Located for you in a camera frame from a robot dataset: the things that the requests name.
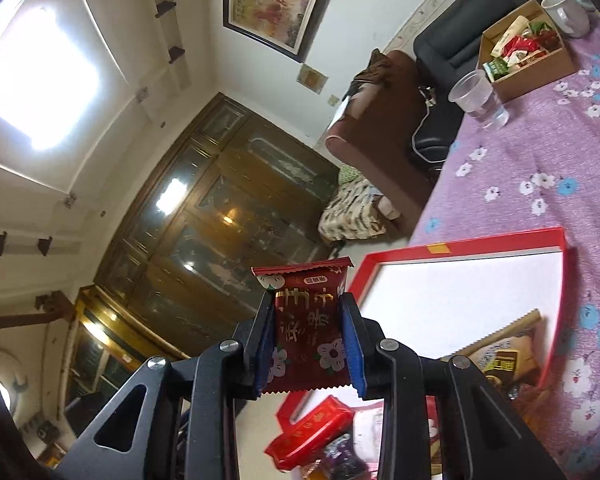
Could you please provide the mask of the white ceramic mug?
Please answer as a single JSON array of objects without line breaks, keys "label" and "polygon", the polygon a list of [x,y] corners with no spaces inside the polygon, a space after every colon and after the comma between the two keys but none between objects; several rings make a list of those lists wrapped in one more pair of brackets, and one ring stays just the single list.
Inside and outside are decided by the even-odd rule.
[{"label": "white ceramic mug", "polygon": [[542,0],[541,6],[567,36],[582,38],[590,32],[588,14],[577,0]]}]

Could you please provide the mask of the black leather sofa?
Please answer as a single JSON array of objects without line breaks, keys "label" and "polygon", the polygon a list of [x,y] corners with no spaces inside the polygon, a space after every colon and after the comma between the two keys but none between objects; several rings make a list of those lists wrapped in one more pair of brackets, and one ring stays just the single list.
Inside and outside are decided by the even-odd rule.
[{"label": "black leather sofa", "polygon": [[482,33],[527,1],[455,0],[415,38],[420,83],[434,90],[436,104],[408,150],[414,162],[445,161],[464,117],[449,91],[477,67]]}]

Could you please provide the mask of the long red snack pack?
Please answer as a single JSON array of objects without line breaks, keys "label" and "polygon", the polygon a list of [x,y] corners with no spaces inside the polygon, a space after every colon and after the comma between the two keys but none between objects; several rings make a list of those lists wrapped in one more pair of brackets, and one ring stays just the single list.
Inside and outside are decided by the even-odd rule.
[{"label": "long red snack pack", "polygon": [[276,412],[282,433],[264,452],[278,470],[290,471],[306,466],[317,459],[326,445],[352,426],[354,411],[334,396],[326,396],[312,411],[293,422],[291,416],[296,414],[308,394],[307,391],[288,393]]}]

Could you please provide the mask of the cardboard snack box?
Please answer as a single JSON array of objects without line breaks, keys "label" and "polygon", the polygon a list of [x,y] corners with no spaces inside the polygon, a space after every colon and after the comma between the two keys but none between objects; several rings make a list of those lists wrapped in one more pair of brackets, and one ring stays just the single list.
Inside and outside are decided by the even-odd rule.
[{"label": "cardboard snack box", "polygon": [[529,0],[482,33],[478,68],[503,102],[576,71],[557,26]]}]

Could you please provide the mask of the patterned blanket bed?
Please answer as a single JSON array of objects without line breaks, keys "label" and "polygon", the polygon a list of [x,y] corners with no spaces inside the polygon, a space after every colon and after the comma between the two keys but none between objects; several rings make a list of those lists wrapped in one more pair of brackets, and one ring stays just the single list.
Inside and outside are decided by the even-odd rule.
[{"label": "patterned blanket bed", "polygon": [[325,242],[370,240],[388,232],[402,214],[387,196],[356,168],[339,169],[336,193],[318,220],[317,231]]}]

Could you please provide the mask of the purple floral tablecloth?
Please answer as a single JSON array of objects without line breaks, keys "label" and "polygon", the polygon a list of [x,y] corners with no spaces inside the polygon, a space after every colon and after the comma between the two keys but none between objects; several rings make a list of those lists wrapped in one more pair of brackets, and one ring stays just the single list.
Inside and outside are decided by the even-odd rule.
[{"label": "purple floral tablecloth", "polygon": [[411,244],[561,226],[562,319],[535,432],[571,479],[600,464],[600,17],[571,40],[576,71],[508,104],[495,132],[465,119]]}]

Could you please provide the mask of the maroon Soulkiss cake packet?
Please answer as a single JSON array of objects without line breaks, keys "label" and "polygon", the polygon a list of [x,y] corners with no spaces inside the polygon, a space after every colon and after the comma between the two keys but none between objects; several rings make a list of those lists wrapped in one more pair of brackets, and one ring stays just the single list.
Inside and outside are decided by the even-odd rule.
[{"label": "maroon Soulkiss cake packet", "polygon": [[541,321],[540,311],[534,309],[501,330],[443,359],[449,361],[454,356],[470,359],[501,392],[507,392],[521,382],[533,382],[540,371],[533,343],[535,326]]}]

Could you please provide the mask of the red gift box tray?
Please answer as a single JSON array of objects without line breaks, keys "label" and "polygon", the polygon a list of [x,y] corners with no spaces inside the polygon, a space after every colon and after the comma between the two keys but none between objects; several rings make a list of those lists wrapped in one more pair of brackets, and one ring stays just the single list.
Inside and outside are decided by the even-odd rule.
[{"label": "red gift box tray", "polygon": [[362,315],[426,358],[446,358],[507,327],[534,322],[539,385],[550,374],[562,314],[562,228],[367,255],[349,284]]}]

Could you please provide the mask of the red flower snack packet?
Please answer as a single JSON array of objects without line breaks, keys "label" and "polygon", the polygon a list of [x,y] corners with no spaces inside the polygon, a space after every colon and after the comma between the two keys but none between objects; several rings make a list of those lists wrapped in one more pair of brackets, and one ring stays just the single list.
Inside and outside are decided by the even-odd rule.
[{"label": "red flower snack packet", "polygon": [[352,262],[348,257],[252,270],[274,295],[273,336],[265,347],[265,393],[350,384],[339,299]]}]

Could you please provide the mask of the clear water cup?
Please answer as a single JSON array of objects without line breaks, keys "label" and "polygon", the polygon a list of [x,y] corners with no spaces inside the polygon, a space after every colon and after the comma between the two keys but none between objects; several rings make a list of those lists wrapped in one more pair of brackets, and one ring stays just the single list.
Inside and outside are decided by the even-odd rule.
[{"label": "clear water cup", "polygon": [[508,110],[483,70],[473,70],[460,78],[448,99],[486,131],[501,129],[509,120]]}]

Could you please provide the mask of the wooden cabinet doors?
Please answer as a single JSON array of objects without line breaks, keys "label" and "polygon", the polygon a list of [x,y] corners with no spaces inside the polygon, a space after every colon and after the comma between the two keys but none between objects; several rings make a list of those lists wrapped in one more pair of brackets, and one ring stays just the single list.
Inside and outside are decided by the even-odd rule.
[{"label": "wooden cabinet doors", "polygon": [[322,260],[318,220],[337,168],[228,96],[215,96],[140,188],[95,282],[194,356],[256,314],[256,266]]}]

